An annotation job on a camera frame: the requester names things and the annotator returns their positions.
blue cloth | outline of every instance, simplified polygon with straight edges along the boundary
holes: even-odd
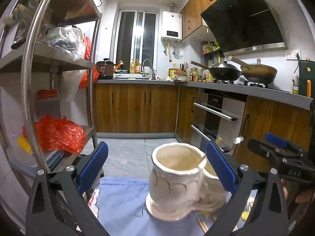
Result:
[[[176,222],[152,217],[145,207],[146,179],[103,177],[97,188],[98,220],[111,236],[203,236],[197,218],[209,228],[213,224],[211,217],[207,220],[196,211]]]

screw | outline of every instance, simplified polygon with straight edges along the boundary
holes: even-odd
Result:
[[[278,173],[278,171],[277,171],[275,168],[272,168],[272,169],[270,170],[270,172],[273,173],[274,175],[276,175],[276,174]]]
[[[240,165],[241,170],[247,171],[248,170],[248,166],[245,164]]]
[[[39,175],[39,176],[41,176],[41,175],[44,174],[44,173],[45,173],[44,170],[39,170],[39,171],[37,171],[37,175]]]
[[[73,165],[69,165],[68,167],[66,167],[66,171],[71,172],[74,170],[74,166]]]

white ceramic mug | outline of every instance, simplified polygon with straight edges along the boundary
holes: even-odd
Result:
[[[164,144],[153,151],[152,161],[146,206],[154,217],[176,221],[192,210],[213,212],[224,204],[226,192],[197,147]]]

power outlet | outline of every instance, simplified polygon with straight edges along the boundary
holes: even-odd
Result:
[[[300,50],[286,50],[285,51],[285,58],[287,60],[297,60],[297,57],[296,57],[297,54],[299,54],[300,59],[302,59]]]

wok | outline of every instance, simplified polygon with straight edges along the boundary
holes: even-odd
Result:
[[[241,65],[244,77],[250,82],[270,84],[274,81],[278,72],[277,69],[271,66],[260,64],[260,58],[257,59],[257,64],[247,64],[233,56],[229,56],[228,59]]]
[[[238,70],[234,65],[228,64],[226,61],[218,63],[212,67],[191,61],[191,64],[208,69],[213,78],[224,81],[235,81],[241,75],[242,72]]]

